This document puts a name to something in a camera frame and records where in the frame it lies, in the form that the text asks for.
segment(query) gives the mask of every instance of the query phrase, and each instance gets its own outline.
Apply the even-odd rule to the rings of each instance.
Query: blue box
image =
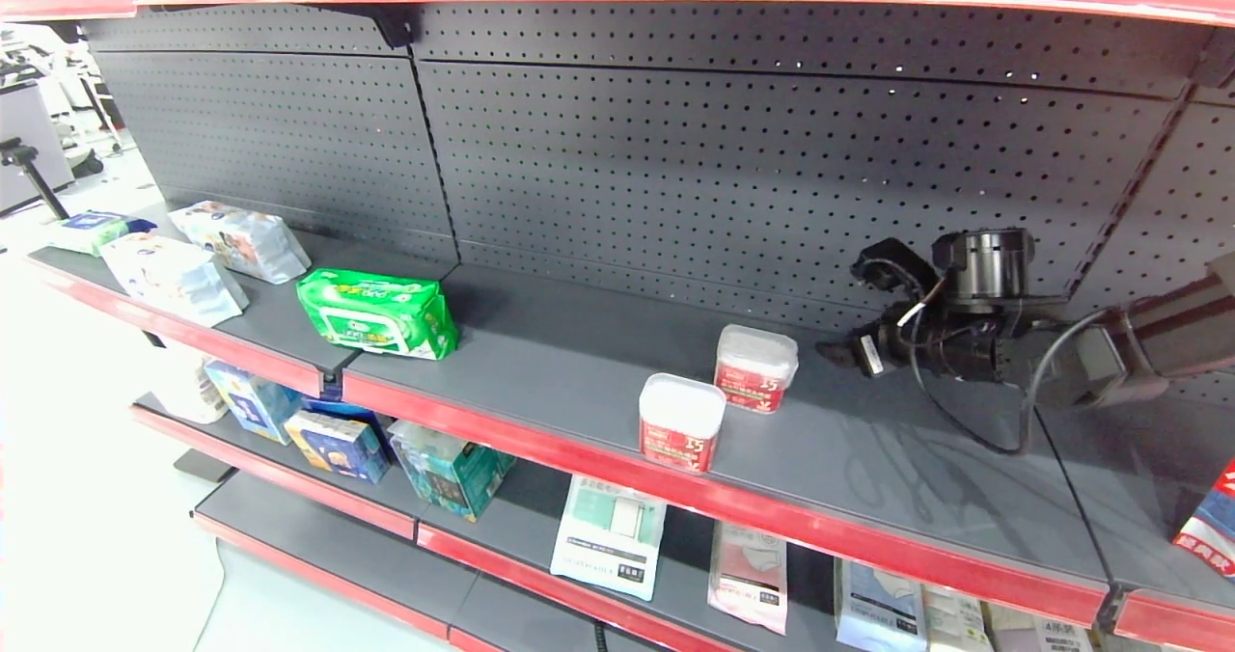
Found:
[[[206,363],[205,370],[238,420],[240,427],[279,445],[291,442],[283,424],[300,410],[299,391],[222,361]]]

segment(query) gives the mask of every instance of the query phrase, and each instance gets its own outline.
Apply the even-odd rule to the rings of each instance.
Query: white lid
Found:
[[[725,393],[708,383],[657,372],[638,395],[638,417],[692,437],[713,437],[725,415]]]
[[[720,332],[716,359],[789,384],[798,372],[798,341],[779,332],[727,325]]]

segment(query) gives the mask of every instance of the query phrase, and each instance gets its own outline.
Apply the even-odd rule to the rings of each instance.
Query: face mask package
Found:
[[[652,600],[667,504],[573,475],[548,572]]]
[[[203,200],[168,219],[189,242],[242,274],[278,285],[309,268],[308,253],[279,216]]]
[[[708,605],[784,635],[789,582],[784,538],[716,521]]]
[[[99,248],[132,231],[154,230],[154,222],[122,214],[86,211],[70,219],[53,222],[47,228],[47,246],[70,252],[99,256]]]
[[[314,328],[331,343],[440,361],[458,330],[437,282],[317,269],[296,284]]]
[[[999,652],[1093,652],[1089,631],[1032,614],[987,604],[990,635]]]
[[[926,652],[921,585],[837,559],[836,640],[867,652]]]
[[[279,445],[291,442],[283,424],[300,410],[299,391],[222,361],[211,361],[205,369],[242,428]]]
[[[99,249],[135,300],[203,327],[237,316],[248,298],[211,252],[158,235],[131,233]]]

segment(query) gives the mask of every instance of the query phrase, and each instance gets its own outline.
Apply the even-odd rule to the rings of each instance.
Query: teal box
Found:
[[[474,522],[515,458],[409,421],[389,428],[390,447],[421,500]]]
[[[279,445],[291,442],[283,424],[300,410],[299,391],[222,361],[205,363],[205,370],[242,428]]]

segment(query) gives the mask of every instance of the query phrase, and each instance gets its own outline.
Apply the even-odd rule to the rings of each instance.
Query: green wet wipes package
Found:
[[[317,269],[296,284],[296,295],[331,343],[430,361],[445,358],[458,345],[437,282]]]

